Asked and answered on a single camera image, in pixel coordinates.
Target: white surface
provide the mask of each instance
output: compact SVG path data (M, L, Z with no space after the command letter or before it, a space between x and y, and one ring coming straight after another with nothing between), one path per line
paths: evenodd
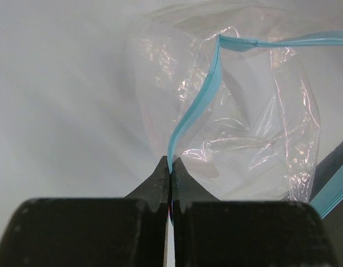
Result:
M269 2L343 14L343 0ZM137 13L167 4L0 1L0 238L27 198L124 196L153 171L158 159L121 64ZM343 78L334 78L343 49L305 56L324 58L305 64L322 118L320 160L343 140Z

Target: clear plastic bag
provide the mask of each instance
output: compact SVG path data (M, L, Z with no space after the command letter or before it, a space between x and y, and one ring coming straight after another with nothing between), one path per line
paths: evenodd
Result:
M257 2L210 1L142 16L128 55L156 155L166 155L171 134L202 88L220 34L274 42L332 29L343 29L343 20ZM221 49L220 56L217 95L179 140L175 157L181 155L201 183L216 185L211 192L221 199L308 202L320 118L296 49Z

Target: ziplock bag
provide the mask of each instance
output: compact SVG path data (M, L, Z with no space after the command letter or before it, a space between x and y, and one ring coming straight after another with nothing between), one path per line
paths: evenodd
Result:
M156 155L181 155L221 199L308 202L320 118L297 49L324 45L343 46L342 19L257 2L142 16L128 55Z

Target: black object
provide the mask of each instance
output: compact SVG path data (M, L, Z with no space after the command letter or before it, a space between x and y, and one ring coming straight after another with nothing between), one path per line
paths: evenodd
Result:
M319 216L295 202L221 202L166 157L124 199L37 199L15 212L0 267L163 266L168 218L176 266L337 266Z

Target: transparent plastic bag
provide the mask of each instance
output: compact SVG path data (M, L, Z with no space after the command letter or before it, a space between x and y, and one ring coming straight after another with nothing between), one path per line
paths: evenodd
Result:
M166 155L202 88L220 34L276 42L332 29L343 29L343 20L302 17L257 2L210 1L142 16L128 55L156 155ZM221 199L308 202L320 118L296 49L221 49L220 60L218 92L183 134L174 158L181 155L195 178L217 186L211 192Z

